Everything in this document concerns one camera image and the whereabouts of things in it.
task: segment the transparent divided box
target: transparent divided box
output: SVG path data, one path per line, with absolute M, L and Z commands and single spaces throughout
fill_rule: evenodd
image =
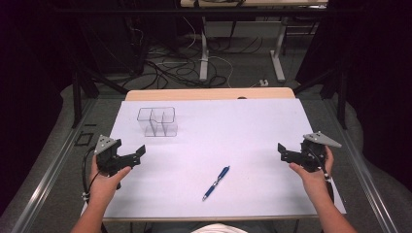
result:
M 175 137 L 178 134 L 175 108 L 142 108 L 137 120 L 145 137 Z

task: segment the black curtain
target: black curtain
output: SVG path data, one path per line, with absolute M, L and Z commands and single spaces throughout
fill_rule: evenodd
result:
M 348 102 L 363 129 L 363 154 L 412 190 L 412 11 L 408 1 L 333 1 L 339 9 L 365 6 L 357 17 L 324 20 L 296 76 L 300 83 L 348 58 Z M 335 82 L 328 77 L 323 84 Z
M 71 82 L 37 6 L 29 1 L 0 4 L 0 214 L 48 139 L 62 106 L 59 92 Z

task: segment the forearm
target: forearm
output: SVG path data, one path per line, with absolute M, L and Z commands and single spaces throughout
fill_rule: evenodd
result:
M 313 204 L 320 218 L 322 228 L 326 233 L 357 232 L 337 210 L 328 196 L 326 199 L 314 201 Z
M 71 232 L 100 233 L 100 227 L 105 211 L 106 208 L 103 206 L 88 205 Z

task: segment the pen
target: pen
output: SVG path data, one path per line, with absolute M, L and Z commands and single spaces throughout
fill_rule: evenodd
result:
M 224 175 L 226 175 L 229 168 L 230 168 L 230 166 L 227 166 L 227 167 L 223 168 L 223 170 L 221 171 L 221 173 L 218 176 L 218 179 L 212 184 L 212 186 L 209 188 L 209 190 L 207 190 L 206 194 L 203 196 L 202 201 L 204 201 L 210 195 L 210 193 L 212 193 L 212 191 L 218 185 L 219 181 L 224 177 Z

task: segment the table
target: table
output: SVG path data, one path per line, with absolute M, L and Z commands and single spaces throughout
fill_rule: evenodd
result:
M 241 96 L 248 99 L 237 100 Z M 136 120 L 139 108 L 171 105 L 179 124 L 177 136 L 144 137 Z M 277 152 L 278 142 L 299 150 L 302 135 L 311 130 L 299 100 L 288 88 L 131 91 L 122 102 L 111 137 L 122 141 L 119 155 L 143 144 L 147 152 L 142 164 L 122 181 L 104 220 L 316 216 L 300 177 Z M 202 202 L 227 165 L 230 171 Z M 335 203 L 345 213 L 336 189 Z
M 182 7 L 193 8 L 194 0 L 181 0 Z M 213 3 L 199 0 L 201 8 L 216 7 L 235 7 L 237 2 L 233 3 Z M 327 4 L 327 0 L 246 0 L 242 7 L 292 7 L 292 6 L 319 6 Z M 202 58 L 200 65 L 200 80 L 207 80 L 207 68 L 209 51 L 207 49 L 207 37 L 230 37 L 232 22 L 230 21 L 206 21 L 203 18 L 204 32 L 202 32 Z M 279 60 L 279 54 L 282 47 L 283 39 L 286 33 L 288 19 L 282 18 L 282 21 L 238 21 L 236 30 L 232 37 L 265 37 L 276 38 L 275 50 L 270 51 L 273 67 L 275 69 L 278 82 L 286 81 L 282 65 Z

